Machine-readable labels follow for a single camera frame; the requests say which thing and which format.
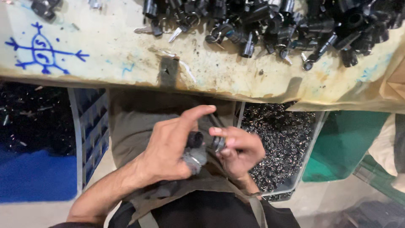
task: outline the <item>apron strap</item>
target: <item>apron strap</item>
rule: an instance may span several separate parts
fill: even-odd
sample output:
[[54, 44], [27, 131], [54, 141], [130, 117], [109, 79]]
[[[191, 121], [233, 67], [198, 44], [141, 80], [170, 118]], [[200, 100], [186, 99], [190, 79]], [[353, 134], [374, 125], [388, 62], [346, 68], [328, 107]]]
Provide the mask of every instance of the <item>apron strap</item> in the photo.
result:
[[249, 198], [250, 206], [252, 207], [252, 211], [254, 217], [256, 217], [257, 223], [259, 223], [260, 228], [267, 228], [266, 217], [264, 215], [263, 206], [260, 203], [260, 200], [257, 197]]
[[159, 228], [158, 223], [156, 222], [151, 212], [140, 217], [138, 219], [138, 222], [141, 228]]
[[[257, 223], [259, 224], [259, 227], [268, 228], [266, 217], [264, 215], [263, 206], [260, 203], [260, 200], [254, 196], [249, 198], [249, 202], [250, 206], [252, 207], [254, 217], [256, 218]], [[156, 222], [151, 212], [139, 218], [138, 222], [141, 228], [159, 228], [158, 223]]]

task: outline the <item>lap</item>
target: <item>lap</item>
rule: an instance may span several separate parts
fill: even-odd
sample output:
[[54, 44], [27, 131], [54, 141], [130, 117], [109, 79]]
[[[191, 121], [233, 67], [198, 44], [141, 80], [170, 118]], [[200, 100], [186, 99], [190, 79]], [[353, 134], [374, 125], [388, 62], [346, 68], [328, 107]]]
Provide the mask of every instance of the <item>lap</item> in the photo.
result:
[[[183, 111], [197, 105], [216, 105], [221, 121], [226, 126], [233, 125], [234, 101], [122, 88], [108, 89], [108, 95], [111, 148], [117, 168], [146, 149], [156, 122], [179, 117]], [[208, 117], [198, 121], [199, 130], [204, 134], [208, 146], [212, 141], [208, 129], [212, 126]]]

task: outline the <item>brown apron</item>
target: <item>brown apron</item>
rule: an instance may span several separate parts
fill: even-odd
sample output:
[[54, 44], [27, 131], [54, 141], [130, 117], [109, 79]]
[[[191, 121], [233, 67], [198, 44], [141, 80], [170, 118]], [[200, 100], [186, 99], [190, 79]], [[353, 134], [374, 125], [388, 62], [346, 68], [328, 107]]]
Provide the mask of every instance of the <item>brown apron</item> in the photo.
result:
[[[217, 106], [220, 120], [226, 126], [233, 125], [235, 102], [218, 100], [208, 97], [181, 95], [146, 90], [110, 89], [108, 90], [109, 124], [112, 140], [112, 152], [117, 168], [142, 153], [158, 121], [178, 117], [184, 110], [195, 107], [198, 104]], [[136, 212], [132, 215], [129, 225], [136, 220], [143, 224], [142, 228], [154, 227], [153, 216], [150, 211], [170, 203], [184, 195], [196, 191], [217, 191], [235, 193], [235, 196], [244, 203], [250, 203], [260, 227], [267, 227], [263, 208], [255, 196], [251, 196], [239, 190], [228, 180], [228, 175], [222, 169], [218, 159], [213, 156], [211, 147], [212, 137], [208, 129], [213, 126], [208, 117], [198, 121], [198, 128], [204, 134], [204, 142], [207, 145], [207, 164], [200, 174], [187, 180], [179, 180], [169, 184], [152, 185], [139, 189], [127, 196], [124, 201], [134, 205]], [[167, 197], [156, 196], [159, 190], [170, 190]]]

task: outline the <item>dirty table surface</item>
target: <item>dirty table surface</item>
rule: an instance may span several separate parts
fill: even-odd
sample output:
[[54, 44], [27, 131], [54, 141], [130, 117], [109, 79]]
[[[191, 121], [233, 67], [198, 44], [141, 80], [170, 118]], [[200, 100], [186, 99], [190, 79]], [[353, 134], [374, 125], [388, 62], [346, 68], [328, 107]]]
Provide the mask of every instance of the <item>dirty table surface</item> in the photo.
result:
[[[376, 44], [373, 55], [358, 56], [355, 67], [345, 68], [340, 56], [328, 51], [305, 72], [298, 52], [290, 54], [290, 65], [275, 54], [255, 59], [262, 49], [258, 45], [247, 59], [238, 56], [228, 40], [223, 42], [225, 50], [207, 44], [204, 21], [172, 43], [171, 34], [136, 34], [133, 30], [144, 26], [142, 0], [102, 3], [97, 10], [87, 1], [63, 0], [50, 24], [30, 9], [31, 1], [0, 2], [0, 75], [66, 86], [125, 84], [243, 101], [330, 104], [359, 83], [381, 78], [387, 66], [396, 67], [405, 54], [399, 48], [404, 26], [390, 30], [390, 39]], [[301, 8], [300, 1], [295, 8]], [[179, 60], [178, 68], [160, 77], [162, 65], [172, 57]]]

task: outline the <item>black shirt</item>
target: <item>black shirt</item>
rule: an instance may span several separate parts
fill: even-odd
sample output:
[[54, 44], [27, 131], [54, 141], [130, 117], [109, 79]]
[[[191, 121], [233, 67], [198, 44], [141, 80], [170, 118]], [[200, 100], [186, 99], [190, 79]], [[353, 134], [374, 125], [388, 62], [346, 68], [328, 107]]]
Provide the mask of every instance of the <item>black shirt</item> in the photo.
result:
[[[261, 201], [269, 228], [299, 227], [288, 208], [275, 208]], [[135, 208], [130, 202], [122, 202], [111, 218], [109, 228], [126, 228]], [[214, 191], [194, 191], [151, 211], [159, 228], [225, 228], [249, 227], [259, 225], [249, 205], [244, 204], [233, 193]], [[52, 228], [98, 227], [85, 223], [62, 223]], [[129, 228], [140, 228], [138, 221]]]

